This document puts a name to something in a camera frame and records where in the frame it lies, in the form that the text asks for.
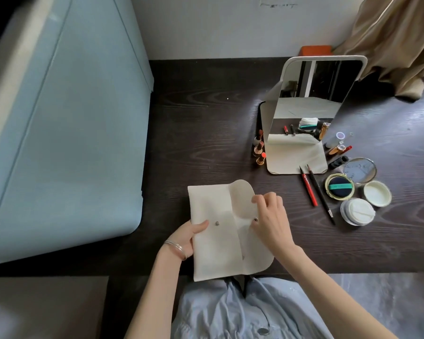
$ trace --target left hand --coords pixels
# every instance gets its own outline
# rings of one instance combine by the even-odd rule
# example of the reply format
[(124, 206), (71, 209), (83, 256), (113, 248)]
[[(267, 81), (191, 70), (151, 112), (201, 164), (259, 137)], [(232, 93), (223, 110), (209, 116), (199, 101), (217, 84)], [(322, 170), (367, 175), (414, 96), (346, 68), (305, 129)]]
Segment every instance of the left hand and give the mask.
[(205, 220), (198, 225), (193, 225), (192, 222), (189, 220), (185, 224), (183, 224), (181, 227), (179, 227), (173, 234), (171, 234), (168, 240), (172, 241), (173, 243), (181, 245), (188, 258), (191, 255), (193, 255), (193, 243), (192, 243), (193, 235), (204, 231), (208, 226), (209, 226), (209, 220)]

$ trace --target beige curtain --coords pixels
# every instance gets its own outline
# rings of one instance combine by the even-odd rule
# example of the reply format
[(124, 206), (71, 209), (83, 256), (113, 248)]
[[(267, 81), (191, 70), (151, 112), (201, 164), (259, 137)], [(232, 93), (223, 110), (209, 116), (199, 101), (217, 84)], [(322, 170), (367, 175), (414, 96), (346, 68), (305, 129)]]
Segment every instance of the beige curtain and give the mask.
[(424, 90), (424, 0), (364, 0), (351, 36), (335, 55), (364, 55), (362, 78), (381, 67), (379, 80), (414, 100)]

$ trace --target light blue dress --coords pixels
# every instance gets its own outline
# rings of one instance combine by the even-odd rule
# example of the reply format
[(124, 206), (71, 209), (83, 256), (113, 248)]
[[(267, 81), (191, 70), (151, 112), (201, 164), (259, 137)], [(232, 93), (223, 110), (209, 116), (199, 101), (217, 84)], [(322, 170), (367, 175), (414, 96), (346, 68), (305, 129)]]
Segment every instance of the light blue dress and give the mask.
[(230, 279), (194, 282), (179, 302), (171, 338), (333, 338), (296, 282), (251, 278), (245, 297)]

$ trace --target silver bangle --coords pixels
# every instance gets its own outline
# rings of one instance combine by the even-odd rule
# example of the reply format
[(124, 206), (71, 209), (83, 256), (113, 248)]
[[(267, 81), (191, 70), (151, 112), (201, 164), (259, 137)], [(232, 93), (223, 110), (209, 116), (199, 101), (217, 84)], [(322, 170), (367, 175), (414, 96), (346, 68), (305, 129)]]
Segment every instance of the silver bangle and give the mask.
[(169, 240), (165, 240), (165, 244), (170, 244), (173, 245), (176, 249), (178, 249), (179, 251), (182, 252), (182, 254), (184, 255), (184, 259), (182, 260), (186, 260), (187, 259), (187, 255), (185, 254), (185, 251), (183, 250), (182, 246), (177, 244), (177, 243), (173, 243), (172, 241)]

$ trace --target light blue cabinet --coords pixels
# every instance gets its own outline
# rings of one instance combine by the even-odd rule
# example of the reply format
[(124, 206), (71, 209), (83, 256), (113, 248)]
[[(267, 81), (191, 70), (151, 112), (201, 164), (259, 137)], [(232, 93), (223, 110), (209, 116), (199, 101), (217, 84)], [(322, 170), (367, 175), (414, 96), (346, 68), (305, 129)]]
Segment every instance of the light blue cabinet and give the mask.
[(0, 136), (0, 262), (138, 227), (153, 83), (130, 0), (55, 0)]

